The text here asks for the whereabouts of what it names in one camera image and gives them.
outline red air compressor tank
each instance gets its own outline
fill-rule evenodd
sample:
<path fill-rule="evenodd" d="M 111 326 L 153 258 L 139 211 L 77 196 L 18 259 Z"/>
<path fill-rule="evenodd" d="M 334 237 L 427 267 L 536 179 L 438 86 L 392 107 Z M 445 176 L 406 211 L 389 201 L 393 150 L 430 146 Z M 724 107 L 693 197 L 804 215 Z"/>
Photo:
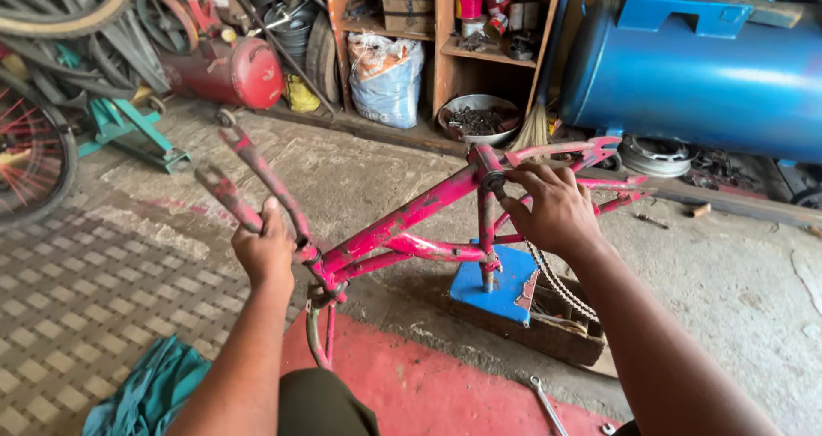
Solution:
<path fill-rule="evenodd" d="M 205 39 L 190 56 L 162 52 L 159 60 L 171 91 L 184 97 L 269 108 L 283 93 L 280 60 L 262 39 Z"/>

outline pink bicycle frame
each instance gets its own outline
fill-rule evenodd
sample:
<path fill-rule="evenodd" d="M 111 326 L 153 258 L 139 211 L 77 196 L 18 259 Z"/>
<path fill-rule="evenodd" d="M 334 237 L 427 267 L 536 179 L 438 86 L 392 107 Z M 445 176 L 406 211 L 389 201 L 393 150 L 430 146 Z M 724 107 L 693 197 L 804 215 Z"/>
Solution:
<path fill-rule="evenodd" d="M 338 303 L 345 301 L 344 289 L 348 286 L 350 279 L 412 257 L 421 257 L 454 263 L 479 263 L 482 270 L 482 287 L 487 292 L 492 291 L 494 271 L 499 267 L 493 246 L 524 241 L 519 233 L 497 235 L 500 227 L 509 219 L 508 214 L 503 213 L 496 222 L 494 221 L 492 200 L 495 195 L 499 200 L 505 196 L 502 189 L 505 182 L 502 174 L 503 168 L 516 167 L 523 160 L 537 155 L 581 152 L 581 157 L 570 165 L 572 170 L 578 171 L 613 155 L 615 150 L 608 146 L 615 146 L 621 141 L 619 137 L 597 137 L 585 142 L 531 147 L 516 152 L 506 152 L 504 155 L 498 155 L 489 146 L 472 146 L 468 153 L 466 167 L 369 225 L 354 237 L 342 242 L 329 252 L 321 254 L 312 242 L 307 220 L 298 209 L 297 202 L 286 191 L 282 182 L 277 179 L 245 133 L 237 127 L 222 128 L 220 137 L 262 179 L 283 208 L 288 211 L 294 223 L 298 245 L 294 253 L 294 261 L 303 263 L 322 287 L 322 292 L 310 299 L 306 322 L 308 342 L 317 365 L 328 369 L 331 369 L 333 344 L 334 307 L 332 301 Z M 195 175 L 200 183 L 243 226 L 252 232 L 262 231 L 263 223 L 260 215 L 241 199 L 236 186 L 219 168 L 211 166 L 207 169 L 198 169 Z M 650 191 L 640 188 L 645 179 L 647 178 L 630 178 L 623 182 L 578 179 L 577 182 L 592 190 L 617 192 L 617 198 L 600 206 L 593 205 L 594 213 L 598 215 L 649 194 Z M 472 191 L 478 191 L 479 243 L 439 242 L 406 232 L 415 224 Z M 526 195 L 520 199 L 528 202 L 530 196 Z M 378 248 L 385 248 L 387 251 L 362 259 L 366 254 Z M 317 334 L 316 322 L 320 308 L 325 305 L 329 305 L 329 332 L 324 351 Z"/>

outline red painted floor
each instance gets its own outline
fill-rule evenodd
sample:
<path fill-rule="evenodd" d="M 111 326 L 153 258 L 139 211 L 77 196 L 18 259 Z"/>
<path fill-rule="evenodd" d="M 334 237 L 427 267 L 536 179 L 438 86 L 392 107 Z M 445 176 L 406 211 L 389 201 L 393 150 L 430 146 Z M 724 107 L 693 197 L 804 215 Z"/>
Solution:
<path fill-rule="evenodd" d="M 529 387 L 351 317 L 337 314 L 336 323 L 334 371 L 374 410 L 382 434 L 550 434 L 548 413 Z M 325 325 L 322 318 L 320 325 Z M 305 367 L 315 365 L 302 313 L 285 334 L 283 373 Z M 606 422 L 619 426 L 548 399 L 570 435 L 601 435 L 599 427 Z"/>

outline patterned floor mat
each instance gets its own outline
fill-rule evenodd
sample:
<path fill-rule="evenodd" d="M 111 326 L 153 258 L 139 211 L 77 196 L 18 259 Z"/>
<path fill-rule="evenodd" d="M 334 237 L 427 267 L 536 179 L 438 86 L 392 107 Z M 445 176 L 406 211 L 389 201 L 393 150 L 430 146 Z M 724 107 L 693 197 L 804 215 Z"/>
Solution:
<path fill-rule="evenodd" d="M 64 208 L 0 242 L 0 433 L 78 434 L 155 338 L 216 357 L 246 281 Z"/>

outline forearm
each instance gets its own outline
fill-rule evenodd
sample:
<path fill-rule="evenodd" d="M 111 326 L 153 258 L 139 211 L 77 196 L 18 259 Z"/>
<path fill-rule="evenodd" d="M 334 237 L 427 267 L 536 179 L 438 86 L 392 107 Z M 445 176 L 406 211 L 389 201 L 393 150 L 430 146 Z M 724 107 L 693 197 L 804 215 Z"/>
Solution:
<path fill-rule="evenodd" d="M 276 434 L 280 358 L 290 295 L 284 293 L 283 285 L 283 281 L 274 281 L 257 284 L 252 290 L 220 355 L 169 436 Z"/>
<path fill-rule="evenodd" d="M 779 434 L 602 241 L 569 258 L 643 435 Z"/>

